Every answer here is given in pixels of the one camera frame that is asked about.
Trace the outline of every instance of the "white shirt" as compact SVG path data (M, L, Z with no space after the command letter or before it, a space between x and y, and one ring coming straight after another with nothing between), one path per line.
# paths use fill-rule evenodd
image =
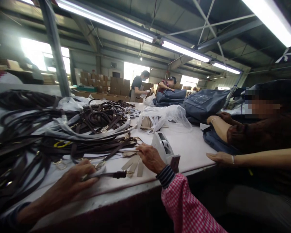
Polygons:
M18 77L8 72L4 72L0 76L0 83L23 84L23 82Z

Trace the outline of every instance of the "apron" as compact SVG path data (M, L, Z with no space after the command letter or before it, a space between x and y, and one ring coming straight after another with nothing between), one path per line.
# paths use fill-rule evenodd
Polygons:
M140 91L143 91L143 85L139 88ZM132 94L130 96L129 102L139 102L140 95L135 93L135 89L132 89Z

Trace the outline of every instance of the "ceiling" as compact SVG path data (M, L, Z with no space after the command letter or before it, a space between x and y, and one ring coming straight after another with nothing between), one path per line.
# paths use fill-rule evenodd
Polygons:
M184 46L194 48L213 59L225 61L227 65L237 69L249 69L251 72L263 70L278 78L281 77L281 74L284 74L285 77L291 76L291 56L289 56L288 62L275 63L283 55L285 47L256 16L213 27L218 37L217 41L222 47L224 55L222 56L209 28L203 31L202 36L201 29L167 36L170 33L204 26L205 20L192 0L83 0L80 2L142 27L144 30L149 30L159 37L167 37ZM208 14L211 2L211 0L198 0L205 15ZM291 0L276 0L276 3L291 23ZM0 1L0 12L10 19L20 22L24 27L32 30L45 30L42 13L38 7L17 0L2 0ZM61 37L88 43L69 12L57 6L54 6L54 12ZM215 0L209 22L215 24L252 14L241 0ZM89 20L86 19L86 23L92 28ZM92 22L92 24L97 31L97 35L94 34L94 36L96 39L99 37L106 50L139 55L162 64L169 64L176 59L179 60L179 57L182 56L159 44L148 42L143 44L140 39L105 25L96 22ZM222 76L223 70L209 63L195 59L184 61L178 65L179 68L195 72L203 77Z

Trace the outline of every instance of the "window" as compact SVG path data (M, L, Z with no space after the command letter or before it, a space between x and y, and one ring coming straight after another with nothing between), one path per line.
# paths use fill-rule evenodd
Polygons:
M20 44L25 57L29 58L31 62L37 65L41 71L56 72L53 62L54 57L52 55L52 49L48 43L27 38L20 38ZM69 49L61 47L61 54L63 56L66 73L70 74Z
M133 82L134 78L146 70L150 72L150 68L142 65L137 65L129 62L124 62L124 79L129 79L130 83Z
M191 87L196 87L197 86L197 83L198 83L198 78L192 78L192 77L189 77L189 76L182 76L181 78L181 84L183 86L191 86Z

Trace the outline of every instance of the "bracelet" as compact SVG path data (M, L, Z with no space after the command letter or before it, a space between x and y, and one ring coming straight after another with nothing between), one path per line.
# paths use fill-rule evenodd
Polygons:
M219 117L213 118L210 122L210 124L212 124L213 120L218 119Z

